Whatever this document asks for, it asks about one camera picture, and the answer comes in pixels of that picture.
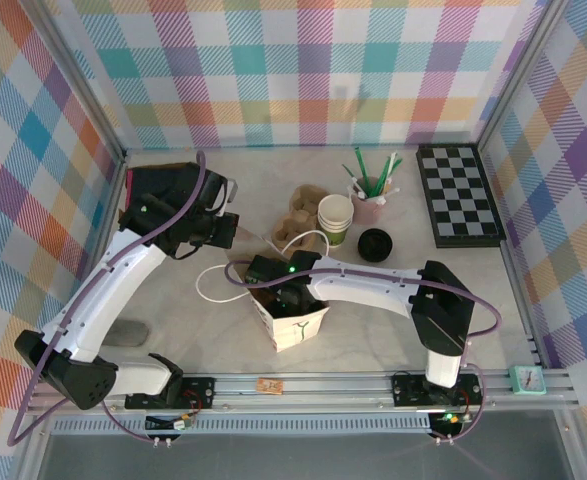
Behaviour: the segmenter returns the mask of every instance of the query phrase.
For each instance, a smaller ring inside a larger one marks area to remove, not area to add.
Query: plaid backdrop
[[[587,421],[587,0],[569,7],[488,153],[534,321]]]
[[[77,287],[114,169],[17,0],[0,0],[0,479],[31,374],[13,342]]]
[[[468,140],[544,3],[47,0],[132,148]]]

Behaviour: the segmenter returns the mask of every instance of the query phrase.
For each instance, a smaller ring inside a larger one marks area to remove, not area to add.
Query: small alarm clock
[[[513,393],[516,395],[544,395],[546,393],[542,368],[537,365],[516,365],[509,368],[509,376]]]

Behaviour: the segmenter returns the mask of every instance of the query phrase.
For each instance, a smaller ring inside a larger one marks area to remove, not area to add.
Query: white tabletop
[[[371,170],[369,174],[377,175],[391,150],[362,152]],[[498,333],[474,340],[469,361],[496,369],[531,364],[532,356],[499,249],[437,249],[415,150],[402,150],[400,155],[404,162],[394,174],[394,184],[402,190],[389,199],[376,225],[391,235],[394,247],[390,257],[378,266],[409,269],[421,268],[427,260],[444,263],[471,292],[495,305],[504,319]],[[194,158],[194,152],[140,153],[132,156],[131,166]],[[347,176],[340,164],[346,163],[357,171],[352,149],[217,150],[207,152],[207,162],[209,169],[237,180],[239,190],[228,211],[239,214],[240,226],[257,235],[268,234],[278,218],[287,213],[289,198],[298,185],[313,183],[329,192],[342,193]],[[364,264],[356,245],[366,228],[370,227],[353,225],[345,243],[331,256]],[[243,248],[243,242],[237,243],[234,250]],[[144,281],[121,315],[149,325],[147,342],[139,348],[116,350],[157,352],[186,372],[354,372],[425,367],[426,350],[410,319],[343,302],[331,305],[317,337],[276,353],[248,297],[212,304],[197,295],[196,276],[205,268],[226,261],[226,252],[212,247],[202,248],[185,261],[165,260]],[[201,287],[210,297],[221,299],[241,293],[241,289],[223,281],[222,270],[207,275]],[[493,322],[490,313],[476,306],[471,331]]]

